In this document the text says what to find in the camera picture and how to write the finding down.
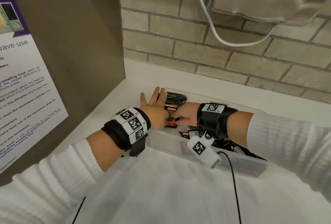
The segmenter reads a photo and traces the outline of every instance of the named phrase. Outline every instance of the microwave picture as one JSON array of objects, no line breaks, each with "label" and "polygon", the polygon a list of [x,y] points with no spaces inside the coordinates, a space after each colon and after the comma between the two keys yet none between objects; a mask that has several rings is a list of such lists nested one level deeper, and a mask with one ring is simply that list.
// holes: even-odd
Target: microwave picture
[{"label": "microwave picture", "polygon": [[0,34],[24,30],[10,2],[0,3]]}]

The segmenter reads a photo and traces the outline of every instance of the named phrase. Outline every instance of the purple border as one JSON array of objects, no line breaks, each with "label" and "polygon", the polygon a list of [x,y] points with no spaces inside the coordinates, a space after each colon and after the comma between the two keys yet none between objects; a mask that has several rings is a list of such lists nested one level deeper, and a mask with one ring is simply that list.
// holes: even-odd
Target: purple border
[{"label": "purple border", "polygon": [[19,7],[17,6],[15,0],[0,0],[0,2],[10,2],[12,4],[12,6],[17,14],[17,17],[19,18],[19,21],[21,22],[21,24],[24,28],[24,30],[22,30],[22,31],[14,32],[13,38],[30,34],[30,30],[27,28],[27,24],[25,23],[25,20],[23,19],[22,14],[19,11]]}]

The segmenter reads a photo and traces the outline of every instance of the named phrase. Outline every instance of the white sleeve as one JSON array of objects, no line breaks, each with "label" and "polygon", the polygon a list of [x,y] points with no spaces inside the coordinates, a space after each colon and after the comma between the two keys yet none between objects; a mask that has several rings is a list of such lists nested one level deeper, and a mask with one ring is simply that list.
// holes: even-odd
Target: white sleeve
[{"label": "white sleeve", "polygon": [[258,113],[247,132],[248,149],[291,172],[331,202],[331,128]]},{"label": "white sleeve", "polygon": [[103,175],[84,139],[0,188],[0,223],[59,223]]}]

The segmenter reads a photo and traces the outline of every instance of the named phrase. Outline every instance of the poster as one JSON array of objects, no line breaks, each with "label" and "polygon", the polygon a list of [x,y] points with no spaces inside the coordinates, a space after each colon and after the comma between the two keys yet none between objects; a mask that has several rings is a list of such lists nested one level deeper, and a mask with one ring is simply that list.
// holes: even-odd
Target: poster
[{"label": "poster", "polygon": [[67,116],[15,0],[0,0],[0,173]]}]

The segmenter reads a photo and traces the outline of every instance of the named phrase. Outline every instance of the backsplash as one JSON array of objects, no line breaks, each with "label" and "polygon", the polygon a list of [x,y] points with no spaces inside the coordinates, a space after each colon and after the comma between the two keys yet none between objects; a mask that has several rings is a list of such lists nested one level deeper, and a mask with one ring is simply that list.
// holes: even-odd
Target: backsplash
[{"label": "backsplash", "polygon": [[[331,0],[313,23],[277,25],[270,38],[227,47],[199,0],[121,0],[124,57],[331,103]],[[270,25],[211,13],[221,38],[254,42]]]}]

